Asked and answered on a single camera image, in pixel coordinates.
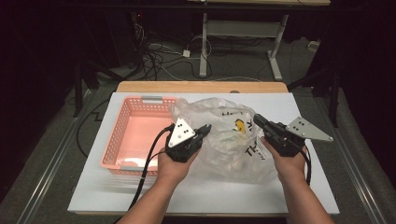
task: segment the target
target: person's right hand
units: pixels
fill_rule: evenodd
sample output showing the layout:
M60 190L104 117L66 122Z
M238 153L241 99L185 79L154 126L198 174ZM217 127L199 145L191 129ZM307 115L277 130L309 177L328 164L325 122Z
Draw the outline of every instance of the person's right hand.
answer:
M295 157L281 157L264 137L262 143L268 148L274 158L277 175L281 183L295 183L295 181L305 181L305 159L301 153Z

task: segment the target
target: desk leg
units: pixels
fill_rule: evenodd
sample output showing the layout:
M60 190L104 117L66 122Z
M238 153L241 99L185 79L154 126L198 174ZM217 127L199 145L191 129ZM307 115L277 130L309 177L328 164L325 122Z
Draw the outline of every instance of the desk leg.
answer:
M206 66L207 66L207 48L206 48L206 38L207 38L207 13L204 13L204 20L202 25L202 51L201 51L201 61L199 66L199 76L206 77Z
M268 52L267 52L268 60L270 61L271 68L272 68L273 74L274 74L274 78L275 78L275 80L278 80L278 81L282 80L282 75L280 74L279 66L277 65L277 62L276 62L276 53L277 53L277 50L279 49L280 41L282 40L282 35L283 35L283 32L285 31L286 22L288 21L288 17L289 17L289 15L284 15L282 17L282 22L279 24L279 27L277 28L274 49L268 50Z

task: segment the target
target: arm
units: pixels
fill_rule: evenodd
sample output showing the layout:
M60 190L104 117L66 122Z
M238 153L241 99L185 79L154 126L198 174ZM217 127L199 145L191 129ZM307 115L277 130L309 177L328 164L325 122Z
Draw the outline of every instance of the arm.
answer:
M118 223L161 223L175 188L186 177L197 154L186 163L172 161L166 153L160 154L156 181Z
M291 222L334 223L314 191L305 182L303 155L299 153L293 158L281 157L264 138L262 142L273 155Z

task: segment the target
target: table surface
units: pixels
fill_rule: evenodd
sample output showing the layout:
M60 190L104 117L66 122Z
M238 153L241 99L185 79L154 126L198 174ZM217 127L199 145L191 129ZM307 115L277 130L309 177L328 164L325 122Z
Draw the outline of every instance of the table surface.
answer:
M245 93L228 93L240 91ZM96 136L89 158L84 166L68 211L78 214L123 214L127 211L138 184L139 176L113 175L101 167L106 149L123 99L128 95L155 95L183 97L189 102L219 97L249 106L269 120L292 122L300 115L297 104L283 83L266 82L121 82L111 98L102 125ZM327 178L312 143L311 188L330 214L339 214ZM176 216L249 216L282 217L288 211L282 187L277 178L265 183L226 181L211 174L198 175L195 160L191 172L177 187L169 204L167 215ZM155 177L148 178L143 192Z
M288 92L283 82L124 81L117 92Z

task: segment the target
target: forearm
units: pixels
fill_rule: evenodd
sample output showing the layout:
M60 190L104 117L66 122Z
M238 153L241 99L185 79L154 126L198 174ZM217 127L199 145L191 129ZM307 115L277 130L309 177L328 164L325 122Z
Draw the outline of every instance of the forearm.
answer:
M298 180L282 183L291 222L298 223L333 223L315 193L305 183Z
M155 182L118 223L161 223L175 187Z

